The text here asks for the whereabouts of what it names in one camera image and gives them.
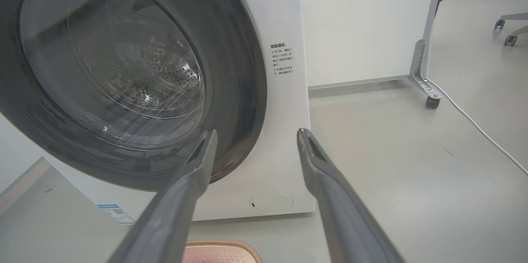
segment caster wheel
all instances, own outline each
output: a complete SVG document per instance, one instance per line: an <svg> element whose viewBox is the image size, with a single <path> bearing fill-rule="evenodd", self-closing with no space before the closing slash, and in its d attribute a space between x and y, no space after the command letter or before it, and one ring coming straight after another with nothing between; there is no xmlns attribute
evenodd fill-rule
<svg viewBox="0 0 528 263"><path fill-rule="evenodd" d="M495 28L500 27L500 29L502 30L502 28L504 28L504 24L505 24L505 23L506 23L506 20L499 19L499 20L497 20L497 22L495 23Z"/></svg>
<svg viewBox="0 0 528 263"><path fill-rule="evenodd" d="M517 36L508 36L504 41L504 46L513 46L515 45L515 41L517 41Z"/></svg>
<svg viewBox="0 0 528 263"><path fill-rule="evenodd" d="M438 105L440 105L440 99L433 99L431 97L427 97L427 100L426 100L427 108L437 109Z"/></svg>

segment chair leg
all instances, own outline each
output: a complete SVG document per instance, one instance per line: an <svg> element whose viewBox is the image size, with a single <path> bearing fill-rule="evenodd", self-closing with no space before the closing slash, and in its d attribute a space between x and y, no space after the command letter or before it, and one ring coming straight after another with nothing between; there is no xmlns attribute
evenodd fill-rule
<svg viewBox="0 0 528 263"><path fill-rule="evenodd" d="M507 14L500 17L503 20L528 20L528 13Z"/></svg>
<svg viewBox="0 0 528 263"><path fill-rule="evenodd" d="M519 28L519 30L515 30L511 32L509 35L517 36L517 35L524 34L524 33L528 33L528 26L523 26L522 28Z"/></svg>

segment white washing machine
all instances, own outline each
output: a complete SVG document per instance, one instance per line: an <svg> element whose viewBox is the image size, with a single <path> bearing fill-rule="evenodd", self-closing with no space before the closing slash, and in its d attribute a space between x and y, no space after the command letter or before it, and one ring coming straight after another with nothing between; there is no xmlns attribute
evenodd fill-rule
<svg viewBox="0 0 528 263"><path fill-rule="evenodd" d="M310 127L300 0L0 5L2 114L117 222L208 129L217 156L193 220L315 210L296 147Z"/></svg>

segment baseboard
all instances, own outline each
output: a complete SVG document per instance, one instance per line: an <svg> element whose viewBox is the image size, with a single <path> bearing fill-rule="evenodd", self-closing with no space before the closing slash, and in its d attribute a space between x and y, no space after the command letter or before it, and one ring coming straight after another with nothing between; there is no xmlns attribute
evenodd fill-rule
<svg viewBox="0 0 528 263"><path fill-rule="evenodd" d="M28 190L49 167L51 167L51 164L42 157L6 188L2 194L0 194L0 216Z"/></svg>
<svg viewBox="0 0 528 263"><path fill-rule="evenodd" d="M363 80L360 80L360 81L353 81L353 82L342 82L342 83L312 85L312 86L308 87L308 91L311 91L311 90L322 90L324 88L339 88L339 87L342 87L342 86L367 84L367 83L390 82L390 81L397 81L398 79L406 79L407 77L409 77L409 75L398 75L398 76L389 76L389 77L382 77L382 78L363 79Z"/></svg>

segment white wall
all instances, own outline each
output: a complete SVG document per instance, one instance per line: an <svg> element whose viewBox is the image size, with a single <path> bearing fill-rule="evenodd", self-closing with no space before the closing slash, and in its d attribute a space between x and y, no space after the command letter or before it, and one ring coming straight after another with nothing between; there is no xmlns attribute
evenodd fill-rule
<svg viewBox="0 0 528 263"><path fill-rule="evenodd" d="M431 0L302 0L309 86L408 75Z"/></svg>

